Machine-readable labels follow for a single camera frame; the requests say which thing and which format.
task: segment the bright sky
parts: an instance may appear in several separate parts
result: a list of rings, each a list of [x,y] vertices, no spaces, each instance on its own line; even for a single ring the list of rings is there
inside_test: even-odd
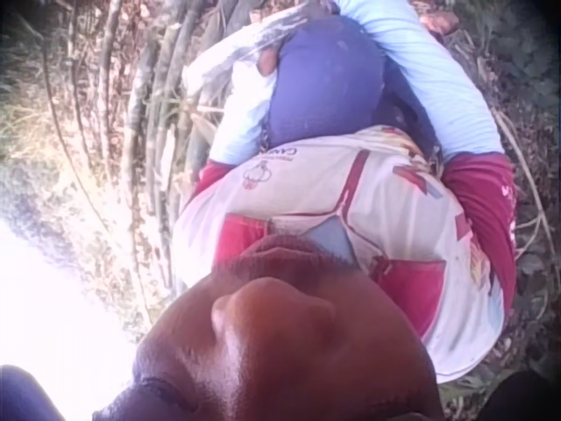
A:
[[[131,377],[134,345],[77,276],[0,221],[0,364],[32,373],[67,420],[90,420]]]

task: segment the red sleeve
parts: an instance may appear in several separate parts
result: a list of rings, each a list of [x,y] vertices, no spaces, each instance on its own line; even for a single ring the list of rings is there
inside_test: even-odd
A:
[[[473,233],[501,283],[508,312],[516,286],[516,200],[510,160],[503,153],[461,153],[446,165],[442,181],[472,221]]]
[[[195,190],[189,201],[206,190],[212,184],[222,179],[226,174],[235,168],[235,165],[221,164],[220,162],[209,161],[201,170],[201,180],[197,183]]]

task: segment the nose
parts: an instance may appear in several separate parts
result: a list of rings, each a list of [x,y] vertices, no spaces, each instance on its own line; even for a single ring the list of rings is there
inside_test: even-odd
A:
[[[278,355],[287,364],[305,365],[330,346],[336,311],[326,300],[267,277],[216,300],[211,318],[218,343],[239,359],[230,363],[251,355],[252,365],[262,356],[270,365]]]

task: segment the red and white shirt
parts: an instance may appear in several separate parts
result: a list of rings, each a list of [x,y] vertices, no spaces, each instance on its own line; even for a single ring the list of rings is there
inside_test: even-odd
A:
[[[203,170],[174,228],[174,270],[190,286],[267,234],[306,236],[385,290],[447,382],[486,356],[512,305],[513,192],[502,153],[459,153],[438,179],[388,127],[301,140]]]

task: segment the lips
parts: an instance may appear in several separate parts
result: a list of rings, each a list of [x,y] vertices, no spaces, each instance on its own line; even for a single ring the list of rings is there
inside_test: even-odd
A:
[[[219,270],[235,275],[241,284],[273,277],[310,292],[319,282],[354,268],[308,239],[282,234],[259,240]]]
[[[325,251],[312,241],[295,235],[277,234],[269,235],[259,240],[241,255],[256,255],[271,252],[274,249],[298,252],[298,254],[326,254]]]

